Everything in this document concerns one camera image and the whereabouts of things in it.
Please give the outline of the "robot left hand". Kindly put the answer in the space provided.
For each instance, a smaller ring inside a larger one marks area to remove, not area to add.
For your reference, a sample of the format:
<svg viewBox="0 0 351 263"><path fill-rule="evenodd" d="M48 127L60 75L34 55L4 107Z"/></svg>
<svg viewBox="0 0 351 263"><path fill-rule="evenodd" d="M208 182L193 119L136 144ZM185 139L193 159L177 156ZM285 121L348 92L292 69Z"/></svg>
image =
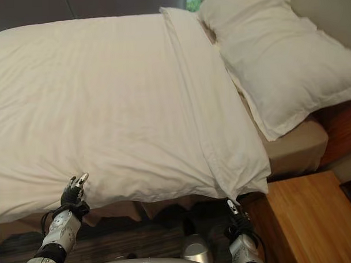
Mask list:
<svg viewBox="0 0 351 263"><path fill-rule="evenodd" d="M67 186L61 195L61 205L75 207L79 212L89 213L89 205L82 199L84 194L84 184L88 180L89 173L86 172L79 177L70 178Z"/></svg>

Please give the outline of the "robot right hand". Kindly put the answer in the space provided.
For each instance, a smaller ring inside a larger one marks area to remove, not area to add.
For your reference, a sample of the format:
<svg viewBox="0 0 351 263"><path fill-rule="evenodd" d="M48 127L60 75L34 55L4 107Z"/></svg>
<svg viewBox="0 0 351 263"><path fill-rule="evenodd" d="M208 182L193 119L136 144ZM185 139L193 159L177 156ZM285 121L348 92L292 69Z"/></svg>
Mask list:
<svg viewBox="0 0 351 263"><path fill-rule="evenodd" d="M254 229L248 213L243 210L240 204L236 204L230 199L227 199L227 206L230 214L225 234L228 239L234 241L240 235L251 236Z"/></svg>

